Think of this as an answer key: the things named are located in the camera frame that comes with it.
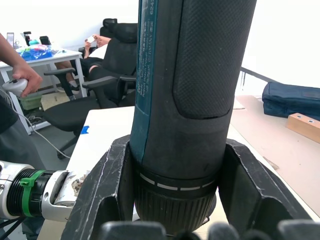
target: plastic bag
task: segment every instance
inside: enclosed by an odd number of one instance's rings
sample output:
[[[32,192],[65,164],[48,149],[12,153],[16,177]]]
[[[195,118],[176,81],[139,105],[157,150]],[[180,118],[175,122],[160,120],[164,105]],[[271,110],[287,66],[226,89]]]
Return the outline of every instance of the plastic bag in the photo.
[[[55,54],[50,45],[42,44],[20,47],[16,51],[25,61],[51,58]]]

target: green cable tie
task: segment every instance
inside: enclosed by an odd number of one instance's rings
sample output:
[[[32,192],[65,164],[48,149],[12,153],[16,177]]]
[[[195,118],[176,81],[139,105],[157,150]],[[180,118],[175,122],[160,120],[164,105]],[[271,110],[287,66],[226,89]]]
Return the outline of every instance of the green cable tie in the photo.
[[[37,178],[45,171],[46,170],[38,170],[31,177],[25,177],[20,180],[20,186],[23,187],[22,211],[26,217],[33,217],[29,210],[31,189],[34,187]]]

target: white robotic hand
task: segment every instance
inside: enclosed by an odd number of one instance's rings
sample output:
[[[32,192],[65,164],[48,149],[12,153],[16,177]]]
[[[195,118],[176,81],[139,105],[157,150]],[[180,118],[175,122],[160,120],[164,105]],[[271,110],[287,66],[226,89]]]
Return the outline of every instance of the white robotic hand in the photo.
[[[83,176],[79,174],[77,178],[76,173],[66,170],[36,170],[27,164],[0,160],[0,218],[42,216],[66,222],[77,199],[73,182],[84,181],[80,179]]]

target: chair backrest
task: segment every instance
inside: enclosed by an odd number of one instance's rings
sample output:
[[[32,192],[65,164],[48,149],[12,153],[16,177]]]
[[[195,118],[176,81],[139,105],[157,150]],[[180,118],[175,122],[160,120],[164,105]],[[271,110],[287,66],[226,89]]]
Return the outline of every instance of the chair backrest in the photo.
[[[100,28],[100,35],[112,39],[114,37],[114,28],[117,23],[118,19],[116,18],[104,19],[102,22],[103,27]]]
[[[119,75],[133,75],[137,65],[137,23],[118,23],[108,43],[102,67]]]

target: white controller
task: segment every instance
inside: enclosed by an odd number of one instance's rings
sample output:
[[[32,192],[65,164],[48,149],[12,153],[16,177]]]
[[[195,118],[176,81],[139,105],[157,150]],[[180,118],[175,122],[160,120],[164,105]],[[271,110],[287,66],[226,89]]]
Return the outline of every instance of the white controller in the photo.
[[[21,78],[18,80],[8,81],[2,85],[2,88],[8,92],[13,93],[17,97],[20,97],[22,92],[26,89],[28,80]]]

